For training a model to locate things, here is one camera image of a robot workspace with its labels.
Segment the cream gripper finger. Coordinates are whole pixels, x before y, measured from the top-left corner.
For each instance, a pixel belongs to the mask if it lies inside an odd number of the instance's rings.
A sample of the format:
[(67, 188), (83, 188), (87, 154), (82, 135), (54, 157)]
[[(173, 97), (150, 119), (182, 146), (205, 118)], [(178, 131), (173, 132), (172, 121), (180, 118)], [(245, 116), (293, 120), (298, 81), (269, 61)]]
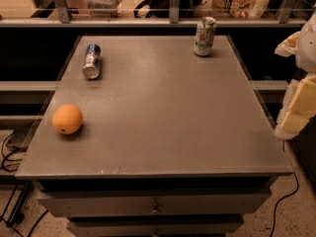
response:
[(275, 54), (283, 57), (289, 57), (297, 53), (297, 40), (299, 32), (296, 32), (281, 42), (275, 49)]
[(282, 108), (276, 119), (276, 137), (292, 139), (315, 116), (316, 75), (308, 74), (300, 81), (292, 79), (286, 88)]

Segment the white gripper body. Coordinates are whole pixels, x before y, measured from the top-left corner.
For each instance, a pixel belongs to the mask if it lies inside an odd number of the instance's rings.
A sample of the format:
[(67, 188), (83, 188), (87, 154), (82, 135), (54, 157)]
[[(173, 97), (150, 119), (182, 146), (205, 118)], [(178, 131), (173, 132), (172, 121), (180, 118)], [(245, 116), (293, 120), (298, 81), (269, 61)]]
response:
[(308, 73), (316, 73), (316, 14), (302, 27), (296, 47), (296, 66)]

